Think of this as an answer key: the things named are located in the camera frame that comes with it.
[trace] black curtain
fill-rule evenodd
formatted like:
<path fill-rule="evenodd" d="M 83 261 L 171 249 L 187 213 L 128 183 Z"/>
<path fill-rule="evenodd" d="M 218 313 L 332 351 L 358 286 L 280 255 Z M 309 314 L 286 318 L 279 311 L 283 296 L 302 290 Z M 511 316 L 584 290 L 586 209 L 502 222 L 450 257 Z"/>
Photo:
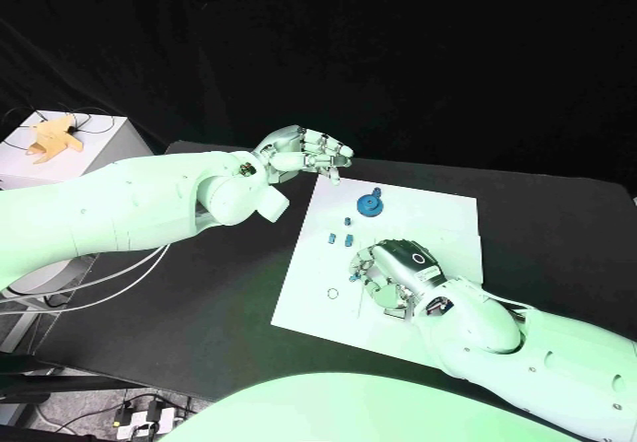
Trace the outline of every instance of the black curtain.
<path fill-rule="evenodd" d="M 361 157 L 637 193 L 633 2 L 1 7 L 0 109 L 99 106 L 156 152 L 178 139 L 252 146 L 295 123 Z"/>

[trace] black table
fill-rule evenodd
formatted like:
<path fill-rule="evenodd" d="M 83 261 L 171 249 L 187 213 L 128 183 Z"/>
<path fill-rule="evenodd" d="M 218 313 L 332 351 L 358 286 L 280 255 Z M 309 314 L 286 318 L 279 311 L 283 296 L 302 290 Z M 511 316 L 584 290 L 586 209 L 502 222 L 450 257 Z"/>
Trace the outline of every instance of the black table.
<path fill-rule="evenodd" d="M 205 150 L 233 149 L 178 142 L 168 153 Z M 365 159 L 342 175 L 475 197 L 485 290 L 637 339 L 637 208 L 620 186 Z M 301 173 L 277 186 L 290 206 L 273 224 L 253 214 L 172 244 L 133 289 L 58 316 L 35 357 L 213 401 L 269 379 L 342 371 L 422 383 L 522 413 L 439 370 L 269 324 L 314 182 Z M 103 253 L 90 279 L 145 255 Z M 139 274 L 77 292 L 71 306 Z"/>

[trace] floor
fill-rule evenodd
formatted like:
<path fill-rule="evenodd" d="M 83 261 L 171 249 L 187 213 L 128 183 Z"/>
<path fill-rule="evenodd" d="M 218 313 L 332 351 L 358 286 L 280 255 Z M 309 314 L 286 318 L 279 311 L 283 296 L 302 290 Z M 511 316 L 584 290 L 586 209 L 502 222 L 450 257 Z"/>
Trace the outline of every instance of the floor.
<path fill-rule="evenodd" d="M 54 296 L 51 299 L 54 303 L 60 302 L 61 300 L 64 299 L 60 296 Z M 18 303 L 0 304 L 0 311 L 22 309 L 25 309 L 25 307 Z M 0 318 L 0 343 L 4 341 L 18 318 L 20 315 L 8 315 Z M 51 315 L 38 315 L 38 318 L 32 322 L 24 338 L 12 352 L 14 354 L 25 355 L 31 353 L 53 323 L 53 319 L 54 318 Z M 61 370 L 58 374 L 69 376 L 87 375 L 87 373 L 81 373 L 70 369 Z M 17 426 L 44 431 L 54 431 L 58 428 L 58 425 L 69 422 L 79 415 L 103 410 L 105 408 L 118 405 L 122 403 L 123 396 L 126 398 L 132 398 L 143 393 L 158 394 L 168 401 L 174 402 L 182 407 L 187 405 L 188 398 L 185 396 L 155 389 L 54 393 L 50 395 L 50 399 L 40 405 L 40 414 L 43 415 L 43 418 L 56 426 L 43 421 L 37 415 L 34 407 L 30 406 L 25 407 L 22 411 Z M 152 398 L 143 397 L 132 401 L 135 411 L 143 411 L 146 409 L 146 403 L 151 400 Z M 200 412 L 207 406 L 208 402 L 191 399 L 190 410 L 194 413 Z M 178 411 L 177 415 L 184 417 L 184 412 Z M 69 427 L 79 435 L 93 435 L 100 439 L 113 441 L 116 440 L 116 429 L 112 428 L 112 418 L 113 412 L 100 413 L 81 418 Z M 132 440 L 135 442 L 143 441 L 145 437 L 135 437 Z"/>

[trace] small blue part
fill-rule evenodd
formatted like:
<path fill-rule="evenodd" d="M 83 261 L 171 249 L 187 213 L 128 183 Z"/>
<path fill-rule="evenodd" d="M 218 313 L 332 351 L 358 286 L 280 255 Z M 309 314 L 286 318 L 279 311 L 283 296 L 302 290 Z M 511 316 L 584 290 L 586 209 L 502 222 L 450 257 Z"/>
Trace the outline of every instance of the small blue part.
<path fill-rule="evenodd" d="M 355 208 L 363 216 L 373 217 L 380 215 L 381 201 L 380 189 L 375 187 L 370 195 L 363 195 L 355 203 Z"/>

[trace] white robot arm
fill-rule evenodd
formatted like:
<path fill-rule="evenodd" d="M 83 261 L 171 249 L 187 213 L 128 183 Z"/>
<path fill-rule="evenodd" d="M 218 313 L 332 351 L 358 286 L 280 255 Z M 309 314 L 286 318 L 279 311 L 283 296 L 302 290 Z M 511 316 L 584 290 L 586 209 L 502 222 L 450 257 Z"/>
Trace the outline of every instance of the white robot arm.
<path fill-rule="evenodd" d="M 413 241 L 363 249 L 350 271 L 375 303 L 417 325 L 449 376 L 592 440 L 637 440 L 635 342 L 446 279 Z"/>
<path fill-rule="evenodd" d="M 0 289 L 53 262 L 152 249 L 254 211 L 275 222 L 289 202 L 270 184 L 298 170 L 338 184 L 351 156 L 325 134 L 288 126 L 253 152 L 130 158 L 74 180 L 0 192 Z"/>

